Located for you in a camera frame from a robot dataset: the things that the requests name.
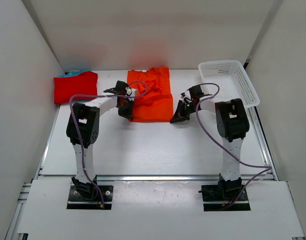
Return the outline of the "red t shirt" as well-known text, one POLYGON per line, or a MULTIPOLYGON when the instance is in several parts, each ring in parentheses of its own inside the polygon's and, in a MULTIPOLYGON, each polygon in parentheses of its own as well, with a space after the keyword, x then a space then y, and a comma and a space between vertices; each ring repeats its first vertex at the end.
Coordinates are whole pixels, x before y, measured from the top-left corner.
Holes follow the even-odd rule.
POLYGON ((54 98, 56 105, 66 104, 74 95, 98 94, 98 74, 92 71, 83 71, 79 74, 54 77, 54 98))

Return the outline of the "orange t shirt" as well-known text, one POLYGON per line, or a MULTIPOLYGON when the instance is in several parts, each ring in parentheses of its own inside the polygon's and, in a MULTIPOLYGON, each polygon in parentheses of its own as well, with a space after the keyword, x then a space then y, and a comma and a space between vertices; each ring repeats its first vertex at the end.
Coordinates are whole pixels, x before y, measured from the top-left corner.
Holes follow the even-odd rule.
POLYGON ((135 99, 132 122, 169 122, 174 113, 171 93, 170 70, 167 66, 146 71, 129 70, 127 83, 145 95, 135 99))

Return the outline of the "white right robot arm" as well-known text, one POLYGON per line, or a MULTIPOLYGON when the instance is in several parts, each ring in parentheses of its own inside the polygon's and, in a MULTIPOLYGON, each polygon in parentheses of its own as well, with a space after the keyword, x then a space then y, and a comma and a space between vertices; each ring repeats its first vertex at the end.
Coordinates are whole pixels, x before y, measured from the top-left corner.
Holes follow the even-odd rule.
POLYGON ((188 121, 191 114, 196 114, 201 128, 223 150, 217 191, 223 195, 236 194, 242 189, 240 173, 241 147, 250 129, 250 124, 243 101, 240 98, 235 98, 229 101, 215 102, 215 97, 220 92, 220 86, 215 83, 212 83, 212 85, 217 87, 214 94, 204 93, 200 84, 190 87, 187 90, 189 94, 181 93, 181 99, 178 101, 170 123, 188 121), (206 130, 199 116, 199 111, 215 113, 216 128, 222 143, 219 143, 206 130))

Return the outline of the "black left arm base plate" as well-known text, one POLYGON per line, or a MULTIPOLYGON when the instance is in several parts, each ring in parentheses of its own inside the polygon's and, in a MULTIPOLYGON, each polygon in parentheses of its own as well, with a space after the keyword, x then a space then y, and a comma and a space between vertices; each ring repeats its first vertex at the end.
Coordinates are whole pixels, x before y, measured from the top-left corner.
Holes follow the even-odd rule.
POLYGON ((76 186, 71 183, 67 198, 66 208, 68 210, 111 210, 114 196, 113 185, 99 185, 103 195, 103 202, 98 190, 93 189, 91 195, 81 193, 76 186))

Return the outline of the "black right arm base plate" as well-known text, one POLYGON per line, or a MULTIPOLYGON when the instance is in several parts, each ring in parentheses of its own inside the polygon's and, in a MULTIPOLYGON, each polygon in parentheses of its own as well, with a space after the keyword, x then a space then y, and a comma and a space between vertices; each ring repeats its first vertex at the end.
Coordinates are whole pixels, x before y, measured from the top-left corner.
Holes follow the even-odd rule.
POLYGON ((248 194, 244 185, 224 193, 218 185, 202 185, 198 191, 202 196, 204 212, 250 211, 248 194))

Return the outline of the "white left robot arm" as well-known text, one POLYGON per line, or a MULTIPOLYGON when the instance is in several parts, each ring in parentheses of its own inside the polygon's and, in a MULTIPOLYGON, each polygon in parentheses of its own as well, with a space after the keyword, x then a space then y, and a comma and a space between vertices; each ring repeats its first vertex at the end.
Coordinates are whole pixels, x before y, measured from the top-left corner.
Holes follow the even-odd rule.
POLYGON ((133 119, 135 98, 141 94, 124 81, 106 89, 102 95, 76 95, 69 102, 70 116, 66 136, 73 146, 76 175, 72 178, 75 190, 87 201, 102 198, 94 169, 93 146, 99 136, 100 117, 113 108, 118 115, 133 119))

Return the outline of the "teal t shirt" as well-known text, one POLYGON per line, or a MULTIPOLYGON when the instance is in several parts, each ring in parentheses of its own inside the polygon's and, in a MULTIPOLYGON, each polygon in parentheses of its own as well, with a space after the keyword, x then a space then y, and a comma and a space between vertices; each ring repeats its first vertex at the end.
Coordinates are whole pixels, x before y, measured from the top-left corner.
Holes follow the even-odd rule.
POLYGON ((64 74, 58 75, 58 78, 75 77, 85 72, 84 70, 74 70, 70 72, 65 72, 64 74))

